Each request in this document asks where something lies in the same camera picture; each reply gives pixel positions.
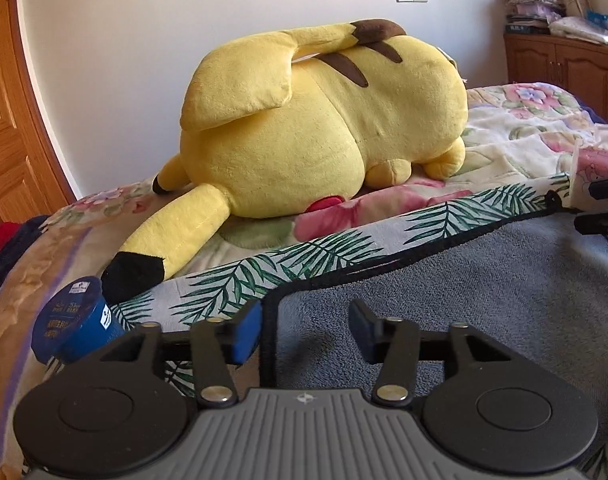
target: blue cup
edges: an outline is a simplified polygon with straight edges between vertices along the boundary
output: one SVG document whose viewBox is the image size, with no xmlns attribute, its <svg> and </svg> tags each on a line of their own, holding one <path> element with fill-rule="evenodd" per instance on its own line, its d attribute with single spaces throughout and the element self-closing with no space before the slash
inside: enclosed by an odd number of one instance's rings
<svg viewBox="0 0 608 480">
<path fill-rule="evenodd" d="M 95 276 L 68 283 L 44 305 L 33 326 L 31 348 L 40 363 L 68 365 L 124 334 Z"/>
</svg>

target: metal bolt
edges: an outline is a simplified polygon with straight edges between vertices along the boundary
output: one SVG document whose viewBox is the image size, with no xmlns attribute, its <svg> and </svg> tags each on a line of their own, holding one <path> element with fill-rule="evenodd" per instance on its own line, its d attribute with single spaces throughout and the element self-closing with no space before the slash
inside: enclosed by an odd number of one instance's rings
<svg viewBox="0 0 608 480">
<path fill-rule="evenodd" d="M 226 386 L 207 386 L 199 394 L 209 402 L 226 402 L 233 397 L 231 389 Z"/>
<path fill-rule="evenodd" d="M 385 384 L 377 389 L 377 397 L 395 402 L 408 397 L 408 390 L 399 384 Z"/>
</svg>

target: gray ribbed plate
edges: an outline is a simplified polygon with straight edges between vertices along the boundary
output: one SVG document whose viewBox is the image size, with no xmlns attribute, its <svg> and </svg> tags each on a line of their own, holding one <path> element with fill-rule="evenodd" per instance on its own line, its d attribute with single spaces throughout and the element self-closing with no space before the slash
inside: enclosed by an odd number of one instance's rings
<svg viewBox="0 0 608 480">
<path fill-rule="evenodd" d="M 57 477 L 36 470 L 31 480 Z M 197 418 L 171 452 L 132 480 L 482 480 L 431 444 L 414 418 L 372 406 L 360 390 L 249 391 Z M 541 478 L 580 480 L 567 469 Z"/>
</svg>

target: cabinet handle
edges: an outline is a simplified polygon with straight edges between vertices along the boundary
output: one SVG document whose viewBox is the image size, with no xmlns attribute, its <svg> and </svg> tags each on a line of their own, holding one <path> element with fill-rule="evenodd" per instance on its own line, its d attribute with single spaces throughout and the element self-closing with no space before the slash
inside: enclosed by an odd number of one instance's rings
<svg viewBox="0 0 608 480">
<path fill-rule="evenodd" d="M 558 81 L 559 85 L 563 85 L 564 84 L 564 65 L 562 65 L 561 63 L 557 63 L 557 70 L 558 70 L 557 81 Z"/>
</svg>

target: plastic bag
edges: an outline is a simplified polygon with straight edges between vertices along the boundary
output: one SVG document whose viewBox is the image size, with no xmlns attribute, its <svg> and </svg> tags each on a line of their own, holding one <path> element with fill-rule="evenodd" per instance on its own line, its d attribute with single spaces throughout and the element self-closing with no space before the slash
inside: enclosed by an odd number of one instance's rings
<svg viewBox="0 0 608 480">
<path fill-rule="evenodd" d="M 551 23 L 549 27 L 551 34 L 554 36 L 564 36 L 566 38 L 608 45 L 608 30 L 597 27 L 597 25 L 584 18 L 569 16 L 568 18 L 562 18 Z"/>
</svg>

